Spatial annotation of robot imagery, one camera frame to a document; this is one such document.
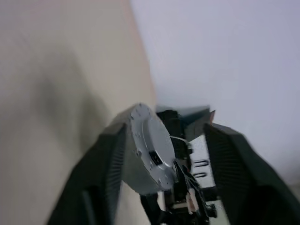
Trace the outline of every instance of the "silver motor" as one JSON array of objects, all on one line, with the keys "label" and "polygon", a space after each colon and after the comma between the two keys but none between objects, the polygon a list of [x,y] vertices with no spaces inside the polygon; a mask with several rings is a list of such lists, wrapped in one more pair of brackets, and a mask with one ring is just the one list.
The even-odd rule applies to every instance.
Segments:
[{"label": "silver motor", "polygon": [[146,105],[120,113],[112,123],[127,124],[127,143],[122,179],[141,195],[173,187],[175,153],[162,121]]}]

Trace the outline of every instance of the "beige wall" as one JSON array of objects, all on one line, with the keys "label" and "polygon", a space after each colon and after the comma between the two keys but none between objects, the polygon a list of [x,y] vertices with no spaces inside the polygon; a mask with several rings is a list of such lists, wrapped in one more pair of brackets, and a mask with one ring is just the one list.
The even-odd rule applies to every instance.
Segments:
[{"label": "beige wall", "polygon": [[75,162],[136,102],[155,95],[127,1],[1,1],[0,223],[43,224]]}]

